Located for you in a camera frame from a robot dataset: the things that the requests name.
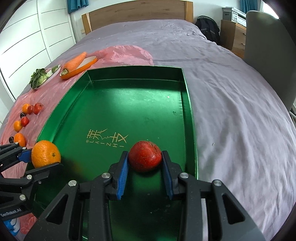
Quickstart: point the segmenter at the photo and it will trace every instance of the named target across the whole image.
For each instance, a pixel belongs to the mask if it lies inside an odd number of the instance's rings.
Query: black backpack
[[[195,25],[205,35],[207,40],[220,44],[220,29],[213,19],[207,16],[199,16]]]

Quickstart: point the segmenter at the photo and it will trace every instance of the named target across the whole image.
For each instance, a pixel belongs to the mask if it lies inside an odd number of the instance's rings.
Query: carrot
[[[87,55],[87,52],[83,52],[83,53],[79,54],[78,56],[76,56],[74,59],[71,59],[70,61],[65,63],[61,75],[65,75],[65,74],[70,73],[70,72],[74,71],[75,69],[77,69],[77,67],[85,59],[86,55]]]

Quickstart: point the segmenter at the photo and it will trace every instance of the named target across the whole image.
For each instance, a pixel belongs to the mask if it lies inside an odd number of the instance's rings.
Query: pink plastic sheet
[[[89,69],[121,65],[153,65],[152,56],[147,51],[140,47],[131,45],[108,47],[106,49],[89,53],[87,55],[87,57],[90,56],[97,56],[98,61]],[[61,60],[57,64],[60,64],[62,69],[63,65],[67,61],[69,61],[69,59]],[[20,119],[22,106],[26,103],[34,105],[35,103],[40,102],[44,105],[43,109],[38,115],[33,113],[28,115],[30,120],[29,124],[20,130],[20,133],[22,133],[26,138],[27,148],[32,148],[43,126],[45,125],[45,122],[49,118],[56,105],[83,73],[84,72],[66,81],[61,80],[58,74],[56,77],[47,80],[47,82],[37,90],[30,90],[26,94],[19,96],[12,107],[8,122],[0,138],[0,143],[9,143],[9,137],[16,134],[13,124],[15,121]],[[26,166],[27,164],[20,162],[19,164],[4,171],[2,174],[6,178],[20,178],[24,175]],[[20,219],[20,232],[27,234],[27,232],[36,222],[36,217],[33,214],[28,214],[21,217]]]

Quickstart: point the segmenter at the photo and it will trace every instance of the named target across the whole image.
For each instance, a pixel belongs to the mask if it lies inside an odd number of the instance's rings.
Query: wooden headboard
[[[193,2],[181,0],[136,0],[99,8],[83,14],[85,34],[112,23],[150,19],[183,19],[193,22]]]

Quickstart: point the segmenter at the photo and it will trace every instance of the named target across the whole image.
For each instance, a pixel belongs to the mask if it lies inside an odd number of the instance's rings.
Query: red apple
[[[39,111],[41,110],[43,108],[43,104],[41,104],[41,103],[36,103],[35,105],[34,105],[34,109],[33,109],[33,112],[34,112],[34,114],[38,114],[39,113]]]
[[[28,117],[26,117],[26,116],[22,117],[20,120],[20,124],[22,125],[22,127],[25,127],[27,124],[29,124]]]
[[[150,141],[139,141],[128,153],[128,162],[137,172],[149,172],[162,161],[159,147]]]

